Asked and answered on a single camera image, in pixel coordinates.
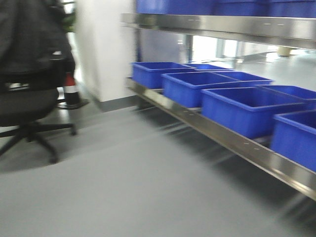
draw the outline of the shelf rail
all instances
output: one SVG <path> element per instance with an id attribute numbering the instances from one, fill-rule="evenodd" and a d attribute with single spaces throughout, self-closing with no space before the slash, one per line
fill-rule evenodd
<path id="1" fill-rule="evenodd" d="M 226 40 L 316 49 L 316 19 L 124 13 L 127 27 Z"/>

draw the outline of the chair leg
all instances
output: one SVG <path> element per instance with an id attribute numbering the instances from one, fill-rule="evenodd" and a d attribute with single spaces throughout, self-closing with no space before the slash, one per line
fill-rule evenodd
<path id="1" fill-rule="evenodd" d="M 14 130 L 10 130 L 10 131 L 6 131 L 6 132 L 2 132 L 0 133 L 0 137 L 11 137 L 11 136 L 14 136 L 18 133 L 20 129 L 17 128 L 17 129 L 14 129 Z"/>
<path id="2" fill-rule="evenodd" d="M 8 151 L 11 147 L 17 144 L 24 138 L 23 134 L 18 133 L 14 137 L 12 137 L 3 147 L 0 149 L 0 156 L 3 155 L 6 151 Z"/>
<path id="3" fill-rule="evenodd" d="M 71 129 L 71 135 L 76 135 L 77 134 L 75 125 L 72 124 L 72 123 L 65 123 L 65 124 L 41 124 L 41 125 L 35 127 L 35 132 L 46 132 L 46 131 L 52 131 L 52 130 L 64 129 L 64 128 L 70 128 Z"/>
<path id="4" fill-rule="evenodd" d="M 40 135 L 34 133 L 32 134 L 32 137 L 53 155 L 53 157 L 49 160 L 49 162 L 52 164 L 57 163 L 59 158 L 58 158 L 56 150 L 47 141 L 45 141 Z"/>

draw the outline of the chair base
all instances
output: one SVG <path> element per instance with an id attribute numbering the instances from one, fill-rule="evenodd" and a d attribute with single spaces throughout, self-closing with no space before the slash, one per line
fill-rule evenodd
<path id="1" fill-rule="evenodd" d="M 52 155 L 49 160 L 50 163 L 57 163 L 59 161 L 58 154 L 42 136 L 37 134 L 38 132 L 53 131 L 57 129 L 70 128 L 70 134 L 72 136 L 77 134 L 75 125 L 72 123 L 66 124 L 40 124 L 39 122 L 32 122 L 29 124 L 21 125 L 17 129 L 0 133 L 0 137 L 13 136 L 2 148 L 0 149 L 0 156 L 7 152 L 11 147 L 26 138 L 28 142 L 37 141 L 40 145 L 46 148 Z"/>

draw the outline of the chair seat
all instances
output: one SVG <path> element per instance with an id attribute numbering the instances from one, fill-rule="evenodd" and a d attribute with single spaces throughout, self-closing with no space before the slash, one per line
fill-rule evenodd
<path id="1" fill-rule="evenodd" d="M 0 94 L 0 126 L 27 124 L 45 117 L 55 108 L 58 95 L 56 88 Z"/>

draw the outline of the wall baseboard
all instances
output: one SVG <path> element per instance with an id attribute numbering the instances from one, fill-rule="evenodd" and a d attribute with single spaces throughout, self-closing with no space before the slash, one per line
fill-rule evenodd
<path id="1" fill-rule="evenodd" d="M 100 102 L 96 98 L 93 98 L 93 100 L 96 103 L 96 105 L 99 107 L 99 109 L 102 110 L 103 112 L 124 109 L 127 107 L 132 107 L 132 106 L 137 105 L 137 96 L 136 95 L 132 95 L 132 96 L 124 97 L 124 98 L 119 98 L 119 99 L 115 99 L 115 100 L 104 101 L 104 102 Z"/>

